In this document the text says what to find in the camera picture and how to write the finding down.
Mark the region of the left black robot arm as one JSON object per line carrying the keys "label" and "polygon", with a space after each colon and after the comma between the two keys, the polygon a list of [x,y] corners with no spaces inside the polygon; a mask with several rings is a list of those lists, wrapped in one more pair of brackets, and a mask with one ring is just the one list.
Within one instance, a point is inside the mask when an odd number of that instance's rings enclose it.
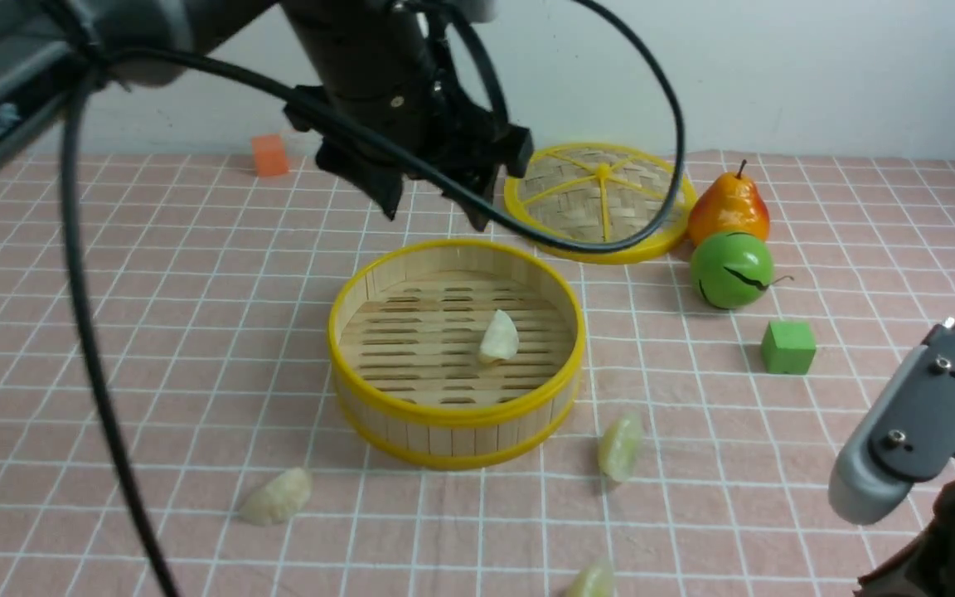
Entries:
{"label": "left black robot arm", "polygon": [[[138,48],[208,56],[272,7],[269,1],[0,1],[0,169],[50,128],[88,72],[163,87],[182,66]],[[488,1],[284,1],[318,86],[289,91],[300,132],[315,104],[365,126],[492,203],[497,174],[520,177],[533,155],[473,23]]]}

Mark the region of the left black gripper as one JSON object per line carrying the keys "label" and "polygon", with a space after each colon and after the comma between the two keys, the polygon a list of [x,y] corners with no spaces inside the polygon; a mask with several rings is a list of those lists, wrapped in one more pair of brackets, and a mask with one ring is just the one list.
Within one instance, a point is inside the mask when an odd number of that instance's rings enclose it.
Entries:
{"label": "left black gripper", "polygon": [[484,231],[499,174],[524,175],[534,153],[529,129],[473,102],[450,56],[402,70],[334,65],[320,85],[296,86],[284,114],[297,131],[322,134],[316,166],[359,189],[388,220],[405,180],[451,182],[441,193]]}

